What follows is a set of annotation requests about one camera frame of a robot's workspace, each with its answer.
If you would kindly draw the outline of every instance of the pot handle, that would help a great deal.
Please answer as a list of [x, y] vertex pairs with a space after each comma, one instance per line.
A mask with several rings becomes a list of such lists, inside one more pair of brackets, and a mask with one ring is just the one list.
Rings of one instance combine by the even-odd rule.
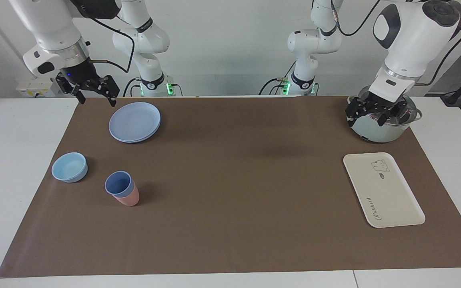
[[423, 113], [421, 112], [421, 110], [416, 109], [416, 111], [417, 111], [417, 115], [419, 116], [419, 118], [417, 118], [417, 116], [416, 116], [415, 119], [414, 119], [414, 122], [417, 121], [417, 120], [421, 120], [421, 118], [423, 118]]

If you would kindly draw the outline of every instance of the brown table mat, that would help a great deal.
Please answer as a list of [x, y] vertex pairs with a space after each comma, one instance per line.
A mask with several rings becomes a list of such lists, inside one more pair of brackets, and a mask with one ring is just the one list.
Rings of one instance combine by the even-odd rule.
[[[78, 106], [53, 161], [77, 151], [88, 174], [46, 173], [0, 277], [461, 267], [461, 216], [412, 131], [389, 144], [349, 129], [344, 97], [135, 98], [161, 111], [139, 144], [108, 132], [105, 99]], [[364, 218], [343, 165], [388, 152], [426, 215], [377, 229]], [[129, 208], [104, 191], [128, 171]]]

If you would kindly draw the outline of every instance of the white tray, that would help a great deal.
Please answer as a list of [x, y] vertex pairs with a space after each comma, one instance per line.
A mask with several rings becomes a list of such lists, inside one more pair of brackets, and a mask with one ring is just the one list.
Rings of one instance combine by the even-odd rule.
[[350, 154], [343, 161], [371, 226], [386, 228], [425, 222], [423, 210], [390, 154]]

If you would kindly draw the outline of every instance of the green led light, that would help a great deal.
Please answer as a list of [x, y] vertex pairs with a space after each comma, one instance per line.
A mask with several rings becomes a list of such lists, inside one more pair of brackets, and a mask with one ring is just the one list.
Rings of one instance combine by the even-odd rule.
[[289, 94], [289, 88], [291, 87], [291, 83], [287, 82], [287, 85], [284, 86], [284, 89], [282, 90], [282, 94], [288, 95]]
[[168, 90], [168, 95], [172, 95], [174, 93], [174, 89], [170, 83], [166, 84], [166, 89]]

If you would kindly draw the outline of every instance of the electrical outlet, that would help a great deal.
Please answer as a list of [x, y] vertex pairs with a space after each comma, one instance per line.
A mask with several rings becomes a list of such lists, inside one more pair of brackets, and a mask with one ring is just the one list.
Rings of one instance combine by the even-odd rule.
[[55, 82], [47, 79], [43, 82], [33, 80], [33, 82], [22, 82], [16, 88], [20, 95], [27, 98], [57, 97], [59, 86]]

